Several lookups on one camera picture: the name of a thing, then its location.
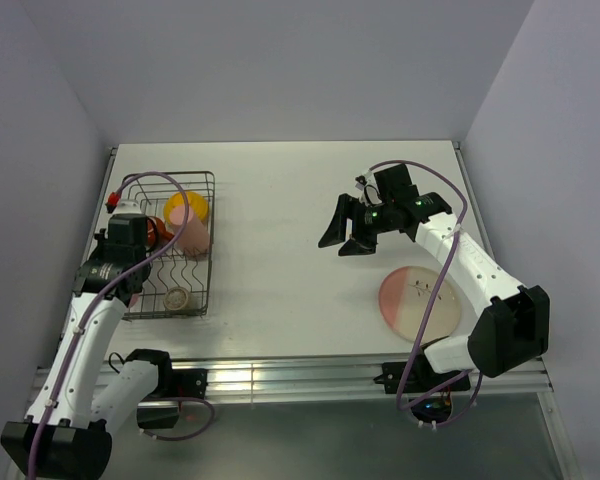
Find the yellow bowl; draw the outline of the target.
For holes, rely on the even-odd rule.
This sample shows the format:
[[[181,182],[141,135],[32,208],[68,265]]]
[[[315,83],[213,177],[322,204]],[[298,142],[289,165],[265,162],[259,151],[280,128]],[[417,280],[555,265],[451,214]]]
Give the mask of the yellow bowl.
[[[206,225],[207,224],[207,220],[210,214],[210,205],[208,200],[203,197],[202,195],[193,192],[193,191],[186,191],[186,198],[188,201],[188,204],[190,206],[190,209],[196,214],[196,216],[200,219],[200,221]],[[174,195],[172,195],[166,202],[164,208],[163,208],[163,217],[164,220],[167,220],[169,218],[169,215],[171,214],[171,212],[173,211],[173,209],[175,207],[178,206],[183,206],[184,205],[184,198],[182,197],[182,195],[180,193],[175,193]]]

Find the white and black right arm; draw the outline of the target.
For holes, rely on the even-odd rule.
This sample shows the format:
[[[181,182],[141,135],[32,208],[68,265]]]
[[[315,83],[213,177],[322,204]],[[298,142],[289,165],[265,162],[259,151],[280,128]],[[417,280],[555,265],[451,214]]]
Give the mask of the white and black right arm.
[[[495,378],[543,355],[549,346],[546,291],[509,275],[463,230],[465,209],[455,213],[439,194],[420,193],[409,175],[412,165],[389,160],[358,176],[360,190],[375,187],[377,203],[341,194],[319,247],[338,246],[341,257],[372,255],[379,235],[399,232],[441,264],[441,279],[451,278],[463,291],[477,315],[472,332],[428,345],[414,341],[412,356],[422,359],[413,378],[423,389],[437,388],[448,372]]]

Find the small speckled ceramic cup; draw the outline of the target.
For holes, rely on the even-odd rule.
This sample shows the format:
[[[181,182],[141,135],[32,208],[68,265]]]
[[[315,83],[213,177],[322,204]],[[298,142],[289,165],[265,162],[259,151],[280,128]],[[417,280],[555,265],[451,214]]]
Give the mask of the small speckled ceramic cup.
[[[170,288],[164,294],[163,305],[168,312],[183,313],[193,308],[194,300],[189,290],[177,286]]]

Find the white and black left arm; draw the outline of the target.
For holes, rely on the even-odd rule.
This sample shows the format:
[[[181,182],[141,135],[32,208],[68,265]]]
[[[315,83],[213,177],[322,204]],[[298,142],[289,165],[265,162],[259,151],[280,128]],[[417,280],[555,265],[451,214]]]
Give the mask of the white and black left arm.
[[[113,436],[145,398],[175,386],[168,353],[136,349],[101,392],[95,391],[113,333],[151,265],[148,219],[115,214],[96,234],[95,250],[76,274],[67,327],[49,374],[20,422],[5,424],[0,443],[29,479],[98,479]]]

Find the red and black mug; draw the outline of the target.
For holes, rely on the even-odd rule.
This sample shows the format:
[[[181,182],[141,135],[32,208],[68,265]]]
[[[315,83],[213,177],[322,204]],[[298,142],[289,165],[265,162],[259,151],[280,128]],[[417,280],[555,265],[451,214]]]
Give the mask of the red and black mug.
[[[164,221],[155,216],[147,217],[146,249],[153,252],[166,245],[173,239],[173,234],[167,229]]]

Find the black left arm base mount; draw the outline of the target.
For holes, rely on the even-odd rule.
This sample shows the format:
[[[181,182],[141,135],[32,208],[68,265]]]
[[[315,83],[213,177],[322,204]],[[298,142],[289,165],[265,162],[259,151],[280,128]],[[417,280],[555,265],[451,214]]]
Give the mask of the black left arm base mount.
[[[204,399],[208,385],[208,370],[204,368],[175,369],[172,366],[168,352],[152,349],[135,349],[126,357],[113,352],[108,356],[109,367],[120,373],[127,361],[148,361],[158,367],[157,390],[151,393],[148,400],[164,400],[166,398],[187,397]],[[173,428],[179,414],[183,410],[183,403],[164,404],[159,407],[140,407],[136,413],[137,424],[140,428],[149,430],[162,430]]]

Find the pink and cream ceramic plate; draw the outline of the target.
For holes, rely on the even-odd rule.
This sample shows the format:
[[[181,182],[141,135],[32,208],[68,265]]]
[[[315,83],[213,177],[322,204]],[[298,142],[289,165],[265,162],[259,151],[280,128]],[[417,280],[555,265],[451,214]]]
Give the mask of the pink and cream ceramic plate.
[[[419,266],[405,266],[391,272],[378,292],[379,311],[388,327],[413,342],[419,331],[438,273]],[[451,335],[459,326],[462,305],[459,294],[443,281],[423,335],[422,343]]]

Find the pink plastic cup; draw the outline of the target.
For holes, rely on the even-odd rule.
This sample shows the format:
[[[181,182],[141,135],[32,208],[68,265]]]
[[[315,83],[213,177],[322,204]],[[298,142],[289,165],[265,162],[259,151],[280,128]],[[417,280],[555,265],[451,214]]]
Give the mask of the pink plastic cup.
[[[198,256],[208,252],[211,245],[210,234],[191,206],[173,207],[166,221],[174,234],[181,232],[176,245],[186,255]]]

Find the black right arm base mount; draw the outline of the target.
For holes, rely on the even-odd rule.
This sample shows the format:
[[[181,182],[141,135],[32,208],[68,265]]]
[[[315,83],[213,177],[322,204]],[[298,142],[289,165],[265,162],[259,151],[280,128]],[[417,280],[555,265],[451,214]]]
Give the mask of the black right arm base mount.
[[[405,366],[405,362],[385,362],[381,365],[381,373],[373,379],[373,382],[382,385],[386,394],[394,395],[397,393]],[[457,374],[459,371],[435,373],[424,357],[417,357],[408,375],[404,394],[426,393]],[[412,407],[411,413],[417,420],[425,423],[446,421],[453,411],[452,393],[469,390],[470,380],[464,377]]]

